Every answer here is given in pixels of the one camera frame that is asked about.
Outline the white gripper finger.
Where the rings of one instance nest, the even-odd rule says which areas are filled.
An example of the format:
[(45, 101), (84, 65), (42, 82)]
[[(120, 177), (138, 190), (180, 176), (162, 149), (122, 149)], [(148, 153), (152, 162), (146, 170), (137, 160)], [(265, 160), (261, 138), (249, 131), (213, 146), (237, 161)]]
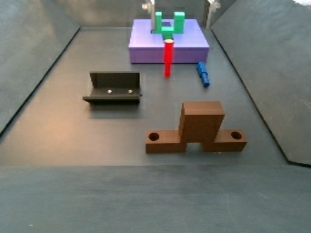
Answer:
[(205, 27), (209, 28), (212, 14), (221, 8), (221, 4), (220, 4), (218, 0), (206, 0), (206, 2), (209, 4), (209, 7), (208, 7), (208, 16), (206, 16)]
[(156, 0), (144, 0), (141, 9), (150, 15), (150, 30), (156, 30)]

